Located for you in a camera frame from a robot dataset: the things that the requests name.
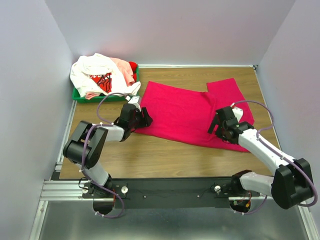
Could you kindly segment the magenta t shirt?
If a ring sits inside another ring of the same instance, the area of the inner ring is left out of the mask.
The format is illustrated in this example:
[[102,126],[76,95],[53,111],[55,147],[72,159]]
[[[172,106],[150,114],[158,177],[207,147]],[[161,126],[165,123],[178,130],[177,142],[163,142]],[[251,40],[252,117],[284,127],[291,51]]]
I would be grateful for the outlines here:
[[234,78],[206,84],[207,91],[193,91],[149,81],[141,100],[153,119],[149,127],[138,134],[149,135],[200,147],[246,152],[246,149],[226,143],[208,129],[216,110],[240,102],[241,121],[254,123],[254,117]]

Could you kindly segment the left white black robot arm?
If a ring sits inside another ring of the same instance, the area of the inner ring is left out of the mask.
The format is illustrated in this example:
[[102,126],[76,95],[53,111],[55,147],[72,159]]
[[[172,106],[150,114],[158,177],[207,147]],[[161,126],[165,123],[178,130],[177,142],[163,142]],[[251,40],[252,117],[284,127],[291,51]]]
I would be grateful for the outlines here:
[[112,177],[99,162],[106,142],[123,142],[137,129],[150,127],[153,119],[146,107],[123,105],[115,122],[93,124],[80,121],[63,148],[63,156],[79,167],[101,198],[113,194]]

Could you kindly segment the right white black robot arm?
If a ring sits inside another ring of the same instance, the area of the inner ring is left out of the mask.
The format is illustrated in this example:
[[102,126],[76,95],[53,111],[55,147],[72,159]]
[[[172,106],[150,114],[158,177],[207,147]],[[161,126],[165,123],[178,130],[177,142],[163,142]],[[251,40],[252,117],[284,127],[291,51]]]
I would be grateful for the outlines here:
[[311,207],[318,202],[311,166],[304,158],[295,159],[284,153],[246,121],[241,121],[243,110],[234,104],[216,110],[208,133],[239,145],[252,153],[270,170],[272,176],[243,170],[231,177],[230,191],[241,196],[254,191],[272,197],[282,209],[293,206]]

